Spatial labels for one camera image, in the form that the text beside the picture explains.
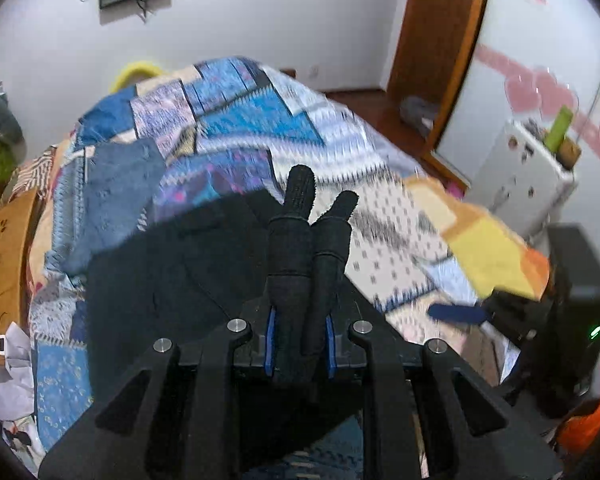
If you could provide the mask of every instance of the wooden door frame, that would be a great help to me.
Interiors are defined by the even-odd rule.
[[[451,73],[451,78],[446,86],[445,93],[440,103],[440,111],[433,123],[433,128],[427,135],[427,140],[421,158],[430,164],[442,176],[454,181],[461,189],[467,188],[466,183],[448,167],[442,164],[434,155],[433,152],[440,143],[441,137],[445,131],[446,125],[449,122],[451,113],[454,110],[456,100],[462,88],[464,77],[471,63],[472,55],[474,54],[475,44],[478,40],[480,26],[482,25],[482,16],[486,7],[487,0],[472,0],[469,9],[469,20],[462,35],[462,41],[456,61]],[[404,11],[404,19],[402,23],[409,23],[411,15],[414,13],[414,5],[412,0],[407,0],[407,6]],[[398,57],[400,45],[403,43],[403,37],[407,34],[407,30],[403,27],[398,40],[398,49],[396,50],[395,59]],[[392,67],[389,83],[387,84],[387,94],[391,97],[392,88],[397,82],[397,70]]]

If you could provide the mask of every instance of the gray bag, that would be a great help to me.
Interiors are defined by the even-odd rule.
[[[404,98],[400,103],[400,118],[423,137],[429,135],[431,127],[427,126],[427,123],[433,124],[439,111],[439,105],[429,103],[415,95]]]

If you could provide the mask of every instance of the metal screw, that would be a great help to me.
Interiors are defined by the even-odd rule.
[[[368,334],[373,330],[374,326],[364,319],[360,319],[353,324],[353,330],[359,334]]]
[[[226,327],[231,330],[231,332],[242,332],[247,328],[247,322],[243,319],[236,318],[227,323]]]
[[[449,348],[449,345],[446,344],[442,339],[432,339],[427,343],[427,347],[434,354],[443,354],[446,352],[446,349]]]
[[[154,343],[154,350],[156,352],[165,353],[167,350],[171,349],[171,339],[167,339],[165,337],[161,337],[156,340]]]

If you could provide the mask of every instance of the black fabric cover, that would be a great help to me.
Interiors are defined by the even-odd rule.
[[[305,382],[301,335],[311,299],[313,238],[308,218],[314,206],[310,168],[289,172],[282,212],[269,221],[266,298],[276,309],[275,371],[278,384]]]
[[[245,301],[262,295],[264,226],[275,206],[280,207],[265,190],[229,196],[91,261],[88,358],[96,398],[158,338],[177,344],[202,338],[238,317]]]
[[[324,320],[338,302],[338,289],[349,259],[349,217],[357,204],[358,196],[354,192],[343,191],[311,226],[314,242],[311,305],[302,327],[301,341],[305,356],[318,356],[324,349]]]

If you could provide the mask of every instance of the wooden box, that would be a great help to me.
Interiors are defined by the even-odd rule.
[[[34,188],[0,209],[0,335],[11,321],[27,331],[24,273],[38,205],[38,189]],[[3,365],[4,357],[0,355],[0,366]]]

